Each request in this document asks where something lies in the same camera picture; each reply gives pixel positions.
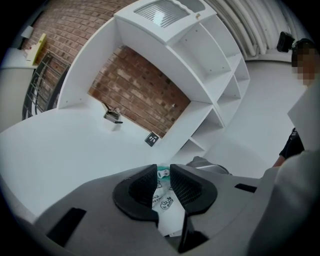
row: brick wall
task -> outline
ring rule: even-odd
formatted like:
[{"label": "brick wall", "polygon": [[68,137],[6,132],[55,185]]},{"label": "brick wall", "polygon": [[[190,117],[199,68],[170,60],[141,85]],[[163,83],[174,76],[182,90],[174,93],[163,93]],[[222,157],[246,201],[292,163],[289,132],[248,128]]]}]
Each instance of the brick wall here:
[{"label": "brick wall", "polygon": [[[92,34],[114,13],[133,2],[51,0],[22,48],[29,48],[46,33],[47,41],[37,62],[50,51],[71,64]],[[120,108],[124,116],[163,137],[190,100],[165,74],[129,47],[118,48],[105,61],[89,94]]]}]

